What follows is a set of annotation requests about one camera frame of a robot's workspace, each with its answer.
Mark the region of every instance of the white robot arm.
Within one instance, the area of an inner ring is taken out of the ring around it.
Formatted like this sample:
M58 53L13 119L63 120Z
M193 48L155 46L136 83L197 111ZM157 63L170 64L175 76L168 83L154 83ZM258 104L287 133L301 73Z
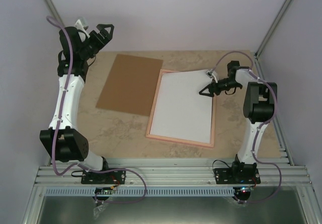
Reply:
M87 60L96 54L112 39L113 25L99 24L99 33L86 31L84 19L78 19L74 27L66 27L71 44L73 63L69 70L70 51L65 34L60 30L60 42L63 50L58 55L59 93L56 109L47 130L40 132L40 140L52 156L55 143L55 160L61 162L81 163L82 166L95 170L107 170L106 160L89 150L87 139L78 132L77 111L79 98L85 85L88 72Z
M274 98L263 81L255 77L249 67L240 66L239 61L231 61L227 65L227 71L228 77L221 80L218 80L216 73L214 75L213 72L208 72L207 74L213 78L213 81L199 92L202 96L214 97L220 95L222 91L231 95L236 92L237 88L247 88L243 107L244 117L247 121L244 141L229 169L229 174L224 172L220 180L226 180L226 184L228 184L227 181L231 181L230 183L253 183L252 179L255 178L256 182L260 183L254 155L257 158L261 139L268 125L267 121L274 114ZM268 85L276 96L277 85L275 83L268 83Z

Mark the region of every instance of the metal grate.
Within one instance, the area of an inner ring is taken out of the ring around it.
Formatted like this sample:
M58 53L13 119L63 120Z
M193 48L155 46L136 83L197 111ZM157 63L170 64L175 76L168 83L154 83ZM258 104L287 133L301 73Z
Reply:
M93 196L95 187L47 187L46 196ZM119 187L115 197L139 197L143 187ZM98 196L110 196L104 192ZM148 187L147 197L175 196L233 196L232 187Z

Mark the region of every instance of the white board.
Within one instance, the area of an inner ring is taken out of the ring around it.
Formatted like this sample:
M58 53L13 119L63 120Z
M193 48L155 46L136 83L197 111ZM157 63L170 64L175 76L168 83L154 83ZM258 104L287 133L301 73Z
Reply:
M205 70L169 72L160 76L149 135L213 146L213 99L199 95L211 82Z

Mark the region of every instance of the wire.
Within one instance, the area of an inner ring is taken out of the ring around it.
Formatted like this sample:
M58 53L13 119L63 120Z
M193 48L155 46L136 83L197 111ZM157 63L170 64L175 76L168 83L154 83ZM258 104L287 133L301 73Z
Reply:
M277 113L277 98L276 98L276 95L275 95L275 92L273 91L272 87L264 80L260 79L257 75L255 75L253 73L253 71L251 69L249 69L249 74L257 81L263 83L268 89L269 91L271 92L272 96L273 96L273 100L274 100L274 112L273 112L273 115L270 119L268 119L267 121L261 123L258 128L257 128L257 131L256 131L256 134L255 134L255 137L254 137L254 141L253 141L253 145L252 145L252 155L253 155L253 158L256 162L262 164L262 165L273 165L277 168L278 170L278 173L279 173L279 182L278 182L278 186L277 186L277 189L274 191L273 194L271 194L270 196L264 198L264 199L261 199L261 200L252 200L252 201L246 201L246 200L239 200L236 196L235 196L235 199L238 201L238 202L241 202L241 203L261 203L263 201L266 201L266 200L269 200L271 198L273 198L281 189L281 185L282 185L282 172L281 172L281 169L278 167L278 165L276 163L271 163L271 162L262 162L260 160L257 159L256 155L255 155L255 145L256 145L256 141L257 141L257 138L258 138L258 135L261 131L261 128L265 125L265 124L268 124L269 122L271 122L275 116L276 116L276 113Z
M71 52L70 58L69 58L69 68L68 68L67 78L66 78L64 90L62 92L62 96L61 96L61 100L60 100L59 111L58 111L58 120L57 120L57 124L56 124L56 128L55 128L55 132L54 132L54 137L53 137L53 142L52 142L52 149L51 149L51 162L52 162L52 166L53 166L55 174L58 175L58 176L62 176L69 169L71 169L73 166L76 166L76 165L78 165L79 167L81 167L85 171L89 171L89 172L93 172L93 173L97 173L97 174L111 173L111 172L114 172L114 171L129 171L129 172L135 174L136 176L138 176L139 179L142 181L142 183L144 185L144 194L139 199L134 200L134 201L125 201L125 202L121 202L121 201L106 201L106 202L109 202L109 203L136 203L136 202L141 201L142 199L144 199L144 197L147 194L147 186L146 186L146 183L145 183L144 179L137 172L135 172L133 170L129 170L129 169L111 169L111 170L105 170L105 171L97 171L97 170L91 170L91 169L87 168L86 166L83 166L80 163L71 164L65 170L63 170L61 173L57 170L57 166L56 166L56 142L57 142L59 126L60 126L60 123L61 123L62 107L63 107L63 103L64 103L64 100L65 100L65 95L66 95L66 91L67 91L67 87L68 87L68 83L69 83L69 79L70 79L72 64L73 64L73 54L72 54L73 50L72 50L70 37L69 37L67 31L65 30L64 26L60 22L58 22L55 18L53 18L52 16L47 16L46 20L51 25L53 25L53 26L55 26L57 28L60 28L63 31L63 33L64 33L64 35L66 37L67 43L68 43L69 51Z
M95 55L95 59L93 60L93 62L89 64L89 67L90 67L92 64L94 64L95 60L96 60L96 55Z
M212 171L213 171L213 173L215 173L215 171L214 171L214 169L213 169L213 164L214 164L216 161L222 162L222 163L223 163L223 164L225 164L228 168L231 168L231 166L229 166L225 161L222 161L222 160L215 160L214 162L212 162Z
M126 204L137 203L137 202L143 200L145 198L146 194L147 194L146 182L144 181L144 179L142 178L142 176L140 176L137 172L135 172L133 170L123 169L122 168L122 169L111 169L111 170L105 170L105 171L97 171L97 170L91 170L91 169L87 168L86 166L83 166L82 164L79 164L78 166L80 166L83 170L90 171L90 172L97 173L97 174L106 174L106 173L111 173L111 172L114 172L114 171L128 171L130 173L133 173L137 177L139 177L139 179L142 181L142 183L144 185L144 193L137 200L132 200L132 201L108 201L108 200L105 200L104 202L106 202L106 203L116 203L116 204L121 204L121 203L126 203ZM102 201L98 200L96 197L97 197L97 195L95 195L95 201L102 202Z
M112 180L113 180L114 183L117 182L117 186L120 185L119 180L115 179L115 177L113 175L111 175L111 178L112 178Z
M215 69L217 68L217 66L219 65L219 63L227 56L227 55L230 55L230 54L233 54L233 53L238 53L238 54L242 54L242 55L244 55L244 56L246 56L249 60L250 60L250 62L251 62L251 66L250 66L250 69L252 69L253 68L253 66L254 66L254 61L252 60L252 58L250 58L250 56L249 55L247 55L246 53L244 53L244 52L242 52L242 51L238 51L238 50L234 50L234 51L230 51L230 52L228 52L228 53L226 53L226 54L224 54L220 59L219 59L219 61L217 62L217 64L214 66L214 68L212 68L211 70L210 70L210 73L213 73L214 71L215 71Z
M253 180L253 182L254 182L254 186L253 186L253 188L255 188L255 187L257 186L256 180L255 180L255 178L254 178L254 177L252 177L252 180Z
M83 172L83 170L75 170L70 175L72 177L79 178L79 177L82 177L82 175L74 175L74 173L82 173L82 172Z

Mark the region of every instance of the marble table surface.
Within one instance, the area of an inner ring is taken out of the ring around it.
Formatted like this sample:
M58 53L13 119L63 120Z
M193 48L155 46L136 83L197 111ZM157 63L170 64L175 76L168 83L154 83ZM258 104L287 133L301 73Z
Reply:
M163 69L198 70L212 68L227 51L100 52L96 62L89 68L77 119L78 130L88 139L94 153L106 158L234 158L246 128L243 116L244 88L238 89L234 95L221 94L217 97L214 148L148 139L145 137L147 116L95 107L118 53L162 59ZM226 65L231 60L250 65L245 56L231 54L216 70L221 78L226 77ZM262 139L259 157L279 158L279 148L273 124L270 123Z

